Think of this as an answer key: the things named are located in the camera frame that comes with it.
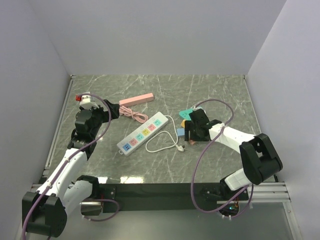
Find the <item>black metal beam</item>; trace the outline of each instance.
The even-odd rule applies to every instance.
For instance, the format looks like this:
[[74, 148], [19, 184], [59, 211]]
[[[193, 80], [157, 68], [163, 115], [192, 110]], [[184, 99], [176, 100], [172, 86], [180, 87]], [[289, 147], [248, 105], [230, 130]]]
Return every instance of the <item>black metal beam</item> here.
[[[195, 183], [194, 196], [198, 206], [204, 210], [217, 208], [217, 201], [229, 200], [237, 191], [220, 196], [220, 183]], [[118, 183], [100, 184], [106, 199], [120, 204], [121, 211], [156, 211], [195, 209], [190, 194], [190, 183]], [[248, 193], [241, 193], [240, 201], [249, 199]], [[116, 210], [114, 203], [103, 204], [104, 213]]]

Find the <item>blue block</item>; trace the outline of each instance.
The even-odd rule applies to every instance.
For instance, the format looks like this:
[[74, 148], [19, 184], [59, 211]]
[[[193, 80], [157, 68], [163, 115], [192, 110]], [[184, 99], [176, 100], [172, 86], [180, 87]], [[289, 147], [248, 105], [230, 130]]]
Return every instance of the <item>blue block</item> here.
[[177, 128], [176, 134], [178, 134], [178, 137], [185, 135], [185, 129], [184, 128]]
[[142, 139], [144, 138], [144, 136], [139, 133], [137, 136], [136, 136], [136, 139], [138, 139], [138, 141], [141, 141]]

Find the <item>pink power cord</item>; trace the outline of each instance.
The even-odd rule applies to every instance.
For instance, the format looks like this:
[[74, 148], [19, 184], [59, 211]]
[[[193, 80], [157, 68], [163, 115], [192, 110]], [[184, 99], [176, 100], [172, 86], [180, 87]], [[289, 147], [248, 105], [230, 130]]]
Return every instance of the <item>pink power cord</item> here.
[[134, 120], [138, 121], [139, 123], [145, 123], [149, 118], [147, 115], [142, 114], [140, 112], [132, 111], [130, 108], [125, 106], [121, 106], [119, 109], [120, 115], [124, 115], [126, 117], [132, 117]]

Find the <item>power strip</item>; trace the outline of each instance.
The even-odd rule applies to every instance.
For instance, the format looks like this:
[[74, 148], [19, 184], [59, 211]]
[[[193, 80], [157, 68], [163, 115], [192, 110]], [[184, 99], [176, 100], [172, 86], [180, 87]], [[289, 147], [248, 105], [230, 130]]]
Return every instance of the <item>power strip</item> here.
[[148, 121], [116, 145], [120, 149], [119, 153], [129, 156], [134, 150], [155, 135], [156, 132], [158, 132], [168, 122], [168, 118], [158, 111], [155, 115], [149, 118]]

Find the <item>small blue cube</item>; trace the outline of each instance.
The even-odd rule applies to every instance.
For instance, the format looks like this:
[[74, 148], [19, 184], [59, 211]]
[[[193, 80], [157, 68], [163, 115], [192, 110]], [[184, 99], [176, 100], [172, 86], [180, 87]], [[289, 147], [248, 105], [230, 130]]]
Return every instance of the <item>small blue cube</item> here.
[[178, 137], [185, 135], [185, 129], [184, 128], [177, 128], [176, 134], [178, 134]]

